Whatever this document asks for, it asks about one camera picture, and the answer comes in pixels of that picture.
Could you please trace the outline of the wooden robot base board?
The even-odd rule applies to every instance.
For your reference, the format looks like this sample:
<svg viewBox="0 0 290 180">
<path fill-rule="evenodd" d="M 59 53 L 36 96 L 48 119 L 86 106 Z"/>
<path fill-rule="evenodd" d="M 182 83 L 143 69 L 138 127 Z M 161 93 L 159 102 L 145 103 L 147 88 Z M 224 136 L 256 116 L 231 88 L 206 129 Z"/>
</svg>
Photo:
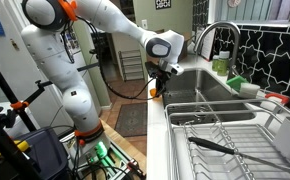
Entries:
<svg viewBox="0 0 290 180">
<path fill-rule="evenodd" d="M 147 173 L 146 161 L 147 157 L 139 151 L 134 145 L 132 145 L 128 140 L 117 133 L 112 127 L 110 127 L 106 122 L 101 121 L 104 133 L 107 137 L 117 146 L 119 146 L 123 151 L 125 151 L 131 158 L 135 159 L 140 169 Z"/>
</svg>

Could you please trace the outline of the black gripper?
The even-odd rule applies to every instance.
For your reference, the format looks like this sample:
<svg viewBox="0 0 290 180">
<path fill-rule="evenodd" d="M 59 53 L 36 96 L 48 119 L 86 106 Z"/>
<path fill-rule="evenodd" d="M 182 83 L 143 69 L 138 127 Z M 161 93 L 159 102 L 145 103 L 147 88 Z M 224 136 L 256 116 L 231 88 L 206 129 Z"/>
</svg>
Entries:
<svg viewBox="0 0 290 180">
<path fill-rule="evenodd" d="M 160 87 L 157 88 L 156 97 L 160 97 L 166 91 L 166 88 L 163 86 L 170 79 L 172 74 L 179 76 L 182 75 L 183 72 L 184 68 L 178 63 L 171 64 L 160 60 L 156 65 L 156 86 Z"/>
</svg>

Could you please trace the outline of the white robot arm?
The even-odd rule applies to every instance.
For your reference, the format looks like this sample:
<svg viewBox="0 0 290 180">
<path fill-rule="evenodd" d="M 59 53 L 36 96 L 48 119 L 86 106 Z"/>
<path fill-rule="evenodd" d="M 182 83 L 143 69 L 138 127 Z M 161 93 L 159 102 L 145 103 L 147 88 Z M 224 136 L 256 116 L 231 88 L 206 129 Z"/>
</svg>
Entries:
<svg viewBox="0 0 290 180">
<path fill-rule="evenodd" d="M 62 103 L 76 126 L 75 136 L 90 142 L 103 134 L 90 91 L 69 55 L 64 30 L 78 19 L 99 30 L 126 34 L 137 40 L 147 54 L 160 60 L 163 72 L 180 75 L 178 65 L 184 36 L 168 30 L 145 30 L 130 21 L 110 0 L 23 0 L 22 10 L 30 24 L 21 31 L 27 49 L 45 76 L 61 91 Z"/>
</svg>

